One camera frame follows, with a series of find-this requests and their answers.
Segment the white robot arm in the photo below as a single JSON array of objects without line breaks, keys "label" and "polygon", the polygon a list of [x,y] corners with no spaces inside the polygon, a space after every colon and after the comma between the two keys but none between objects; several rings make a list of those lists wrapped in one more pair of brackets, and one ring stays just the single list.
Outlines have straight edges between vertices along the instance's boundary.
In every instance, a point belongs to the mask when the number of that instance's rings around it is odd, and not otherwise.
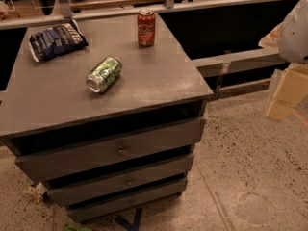
[{"label": "white robot arm", "polygon": [[282,71],[266,110],[268,119],[281,121],[308,95],[308,0],[299,0],[258,45],[277,48],[279,56],[290,63]]}]

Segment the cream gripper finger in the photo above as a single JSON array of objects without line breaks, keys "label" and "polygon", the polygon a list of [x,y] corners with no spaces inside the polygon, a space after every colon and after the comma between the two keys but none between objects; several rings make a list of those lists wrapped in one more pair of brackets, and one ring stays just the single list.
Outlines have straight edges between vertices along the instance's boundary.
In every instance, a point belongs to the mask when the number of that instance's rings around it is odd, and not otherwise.
[{"label": "cream gripper finger", "polygon": [[266,110],[266,118],[281,121],[308,95],[308,76],[286,69],[281,73],[277,88]]},{"label": "cream gripper finger", "polygon": [[268,34],[262,37],[258,45],[262,48],[277,48],[279,45],[279,38],[282,24],[278,24]]}]

